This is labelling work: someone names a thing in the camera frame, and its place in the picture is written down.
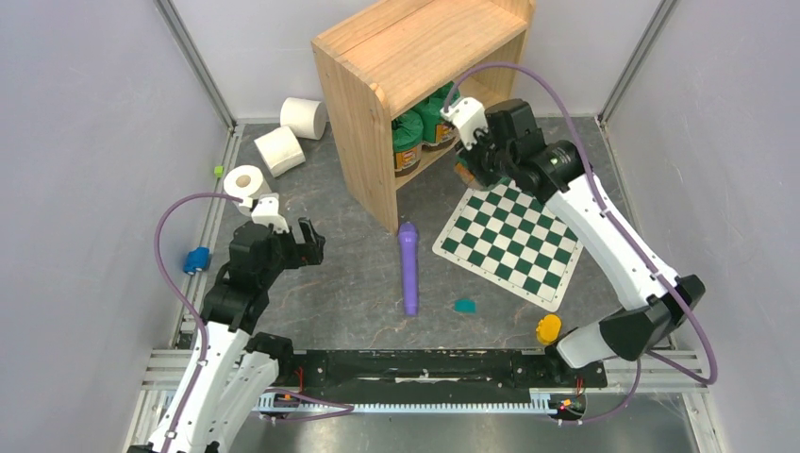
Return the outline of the green roll orange label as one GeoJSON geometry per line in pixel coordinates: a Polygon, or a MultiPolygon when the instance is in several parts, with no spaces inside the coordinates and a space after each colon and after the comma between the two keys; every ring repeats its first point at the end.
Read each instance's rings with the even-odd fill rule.
{"type": "Polygon", "coordinates": [[[412,108],[422,119],[424,151],[443,149],[456,138],[454,129],[441,117],[445,97],[453,86],[453,82],[448,82],[412,108]]]}

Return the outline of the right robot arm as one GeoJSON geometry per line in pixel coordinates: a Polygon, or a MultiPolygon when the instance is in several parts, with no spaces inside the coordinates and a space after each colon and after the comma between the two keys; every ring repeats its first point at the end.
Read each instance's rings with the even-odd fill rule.
{"type": "Polygon", "coordinates": [[[608,199],[577,146],[547,143],[526,101],[485,108],[472,97],[443,113],[461,140],[458,157],[476,182],[490,188],[510,180],[553,212],[606,274],[621,309],[557,340],[544,361],[547,377],[568,385],[583,367],[617,356],[640,358],[680,327],[706,292],[696,275],[679,276],[646,245],[608,199]]]}

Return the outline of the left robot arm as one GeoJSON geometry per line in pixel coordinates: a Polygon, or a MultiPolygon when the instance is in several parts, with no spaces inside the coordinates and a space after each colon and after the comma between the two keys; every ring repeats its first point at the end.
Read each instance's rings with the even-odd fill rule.
{"type": "Polygon", "coordinates": [[[257,332],[269,290],[286,270],[319,265],[325,237],[307,217],[292,230],[252,221],[238,227],[229,260],[205,296],[191,362],[156,430],[131,452],[227,452],[257,400],[296,372],[292,341],[257,332]]]}

